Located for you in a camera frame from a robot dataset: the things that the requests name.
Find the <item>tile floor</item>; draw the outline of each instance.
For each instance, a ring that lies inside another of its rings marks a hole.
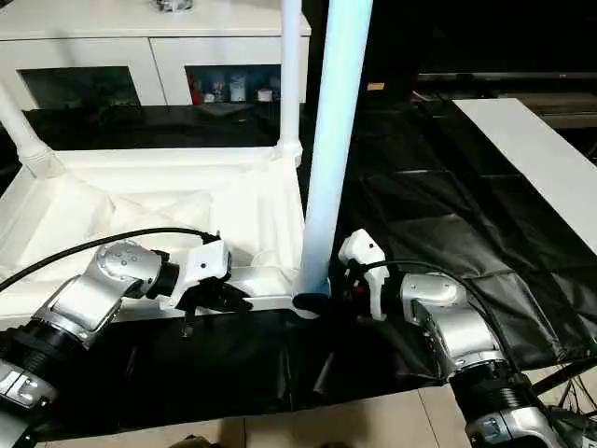
[[[527,372],[533,382],[557,368]],[[597,369],[582,376],[597,397]],[[559,390],[541,399],[555,404]],[[583,411],[592,408],[578,394]],[[327,441],[343,441],[354,448],[470,448],[465,421],[451,390],[431,387],[365,399],[327,408],[247,418],[159,427],[117,436],[54,441],[45,448],[166,448],[189,434],[219,441],[226,448],[318,448]]]

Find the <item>black table surface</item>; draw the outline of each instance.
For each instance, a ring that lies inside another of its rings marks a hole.
[[[273,146],[278,114],[216,117],[192,106],[28,114],[56,150]],[[314,119],[301,122],[307,197]],[[0,134],[0,189],[18,169]],[[594,357],[597,259],[453,105],[357,111],[337,232],[366,228],[388,256],[425,259],[470,278],[522,369]],[[332,263],[331,270],[337,270]],[[288,312],[112,325],[78,366],[47,439],[374,397],[444,379],[421,332],[392,316],[303,321]]]

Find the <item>white cabinet top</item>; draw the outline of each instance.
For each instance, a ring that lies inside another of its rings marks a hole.
[[[282,0],[194,0],[164,13],[153,0],[14,0],[0,9],[0,40],[65,37],[280,35]],[[302,35],[311,28],[301,18]]]

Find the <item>white cabinet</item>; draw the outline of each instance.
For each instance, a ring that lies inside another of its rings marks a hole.
[[[168,105],[190,105],[191,89],[211,91],[216,78],[222,78],[228,86],[230,74],[234,73],[246,82],[248,103],[255,100],[259,88],[279,88],[280,37],[151,38],[150,42]],[[307,89],[308,57],[309,37],[303,36],[299,76],[302,103]],[[202,85],[190,85],[193,82]]]
[[[172,14],[153,0],[16,0],[0,8],[0,81],[27,110],[93,98],[196,104],[214,78],[238,74],[251,102],[257,90],[279,88],[281,3],[196,0]],[[311,34],[304,17],[300,34],[304,102]],[[193,86],[198,80],[203,85]]]
[[[86,83],[102,94],[110,83],[139,105],[165,105],[160,77],[146,38],[83,38],[0,41],[0,81],[24,110],[48,107],[53,98],[76,104],[69,91]]]

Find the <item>white pole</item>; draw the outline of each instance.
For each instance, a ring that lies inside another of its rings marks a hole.
[[[301,0],[284,0],[282,4],[282,86],[280,104],[280,141],[285,155],[301,153],[299,141],[299,61]]]
[[[0,122],[17,147],[21,163],[29,168],[35,177],[48,177],[58,172],[52,150],[42,142],[29,121],[0,83]]]
[[[296,292],[327,292],[346,159],[373,0],[330,0],[326,49]]]

